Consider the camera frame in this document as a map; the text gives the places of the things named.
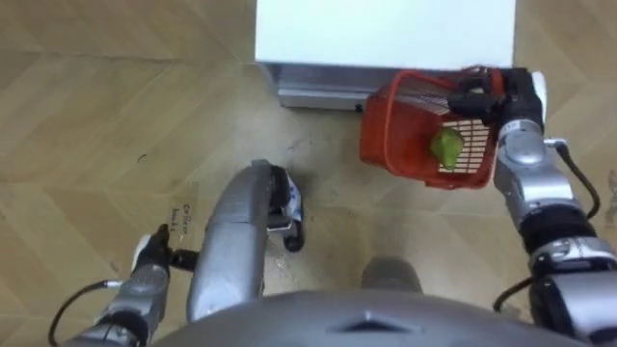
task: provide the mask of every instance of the silver cylinder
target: silver cylinder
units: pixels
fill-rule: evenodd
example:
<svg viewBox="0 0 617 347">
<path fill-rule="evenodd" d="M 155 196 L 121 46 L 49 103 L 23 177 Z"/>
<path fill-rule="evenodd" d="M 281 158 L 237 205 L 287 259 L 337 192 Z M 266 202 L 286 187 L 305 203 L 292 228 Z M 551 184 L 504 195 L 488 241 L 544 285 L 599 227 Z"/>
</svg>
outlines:
<svg viewBox="0 0 617 347">
<path fill-rule="evenodd" d="M 271 194 L 265 160 L 228 184 L 205 228 L 187 300 L 189 322 L 260 296 Z"/>
</svg>

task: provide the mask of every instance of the black joint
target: black joint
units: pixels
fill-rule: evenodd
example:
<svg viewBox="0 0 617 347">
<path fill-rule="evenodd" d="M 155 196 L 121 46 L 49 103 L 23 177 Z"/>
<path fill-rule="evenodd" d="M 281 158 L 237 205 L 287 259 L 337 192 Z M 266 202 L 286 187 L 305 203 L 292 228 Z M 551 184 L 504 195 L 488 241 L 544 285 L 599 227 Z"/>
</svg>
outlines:
<svg viewBox="0 0 617 347">
<path fill-rule="evenodd" d="M 552 280 L 544 278 L 533 282 L 529 288 L 529 303 L 533 322 L 537 326 L 575 337 L 568 308 Z"/>
<path fill-rule="evenodd" d="M 490 90 L 484 93 L 459 91 L 447 98 L 447 106 L 452 113 L 465 119 L 482 120 L 485 125 L 491 123 L 497 102 Z"/>
<path fill-rule="evenodd" d="M 505 87 L 505 99 L 497 111 L 498 128 L 511 120 L 531 120 L 544 133 L 542 100 L 536 94 L 531 73 L 522 67 L 500 70 Z"/>
<path fill-rule="evenodd" d="M 149 338 L 148 323 L 136 312 L 120 311 L 102 317 L 97 323 L 99 325 L 111 325 L 122 327 L 130 331 L 139 340 L 140 346 L 146 346 Z"/>
<path fill-rule="evenodd" d="M 175 250 L 172 253 L 170 265 L 179 270 L 194 272 L 197 267 L 197 260 L 199 257 L 199 252 L 190 250 Z"/>
<path fill-rule="evenodd" d="M 272 195 L 270 196 L 270 210 L 284 208 L 289 203 L 289 179 L 287 171 L 279 166 L 272 166 Z"/>
<path fill-rule="evenodd" d="M 527 216 L 519 233 L 528 254 L 559 239 L 597 236 L 580 209 L 564 205 L 546 207 Z"/>
<path fill-rule="evenodd" d="M 133 272 L 142 266 L 158 265 L 169 274 L 169 260 L 172 252 L 169 248 L 169 242 L 170 229 L 168 225 L 163 224 L 150 236 L 148 244 L 140 251 Z"/>
</svg>

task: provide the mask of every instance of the wooden floor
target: wooden floor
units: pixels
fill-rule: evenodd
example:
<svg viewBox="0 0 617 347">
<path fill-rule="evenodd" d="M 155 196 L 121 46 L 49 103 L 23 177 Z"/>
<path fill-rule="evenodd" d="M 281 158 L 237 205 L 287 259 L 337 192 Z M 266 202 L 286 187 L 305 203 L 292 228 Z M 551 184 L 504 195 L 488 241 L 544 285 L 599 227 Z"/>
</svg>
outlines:
<svg viewBox="0 0 617 347">
<path fill-rule="evenodd" d="M 126 276 L 139 237 L 175 208 L 190 225 L 174 245 L 196 248 L 255 158 L 287 167 L 306 197 L 307 245 L 288 254 L 273 240 L 268 293 L 356 287 L 375 254 L 411 261 L 430 294 L 482 307 L 527 275 L 495 188 L 393 177 L 359 161 L 358 115 L 281 108 L 251 65 L 254 11 L 255 0 L 0 0 L 2 346 L 44 345 L 61 301 Z M 570 140 L 604 200 L 594 224 L 617 246 L 617 1 L 520 0 L 516 63 L 547 75 L 548 132 Z M 160 334 L 184 320 L 189 277 L 173 276 Z M 60 336 L 111 294 L 79 302 Z M 511 306 L 525 317 L 524 295 Z"/>
</svg>

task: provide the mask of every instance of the basket handle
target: basket handle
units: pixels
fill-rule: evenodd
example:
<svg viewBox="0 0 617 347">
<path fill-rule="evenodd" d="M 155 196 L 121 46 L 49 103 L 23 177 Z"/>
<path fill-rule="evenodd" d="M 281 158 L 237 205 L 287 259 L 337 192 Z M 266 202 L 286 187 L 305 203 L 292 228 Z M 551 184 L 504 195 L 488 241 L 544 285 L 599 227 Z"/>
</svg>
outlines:
<svg viewBox="0 0 617 347">
<path fill-rule="evenodd" d="M 389 154 L 390 154 L 389 125 L 392 119 L 392 106 L 394 104 L 394 99 L 396 98 L 396 92 L 398 90 L 398 86 L 401 84 L 401 80 L 404 77 L 414 77 L 416 79 L 423 80 L 423 81 L 426 81 L 426 82 L 429 82 L 437 86 L 440 86 L 442 88 L 446 88 L 450 90 L 454 88 L 451 82 L 447 82 L 439 78 L 423 75 L 418 70 L 401 70 L 398 73 L 396 73 L 396 75 L 394 76 L 394 79 L 392 80 L 392 83 L 390 84 L 390 88 L 388 92 L 388 103 L 386 106 L 386 118 L 384 119 L 384 132 L 385 132 L 384 134 L 384 159 L 386 163 L 386 168 L 388 168 L 388 170 L 392 174 L 396 174 L 396 175 L 402 175 L 402 173 L 398 171 L 396 168 L 394 168 L 389 158 Z"/>
</svg>

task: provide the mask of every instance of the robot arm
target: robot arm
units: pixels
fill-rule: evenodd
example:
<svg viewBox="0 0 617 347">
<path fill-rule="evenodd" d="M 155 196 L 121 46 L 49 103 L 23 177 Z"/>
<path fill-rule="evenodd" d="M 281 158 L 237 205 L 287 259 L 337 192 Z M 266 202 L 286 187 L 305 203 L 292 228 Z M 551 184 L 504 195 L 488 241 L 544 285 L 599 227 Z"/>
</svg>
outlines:
<svg viewBox="0 0 617 347">
<path fill-rule="evenodd" d="M 67 346 L 145 346 L 165 316 L 170 282 L 170 232 L 162 225 L 142 238 L 133 271 L 96 323 L 67 343 Z"/>
<path fill-rule="evenodd" d="M 505 97 L 492 109 L 494 118 L 483 120 L 499 129 L 494 183 L 529 254 L 534 322 L 594 344 L 615 340 L 617 254 L 588 222 L 599 206 L 586 216 L 555 167 L 552 150 L 569 166 L 572 161 L 565 140 L 544 138 L 543 106 L 531 73 L 501 73 Z M 591 192 L 599 201 L 593 187 Z"/>
</svg>

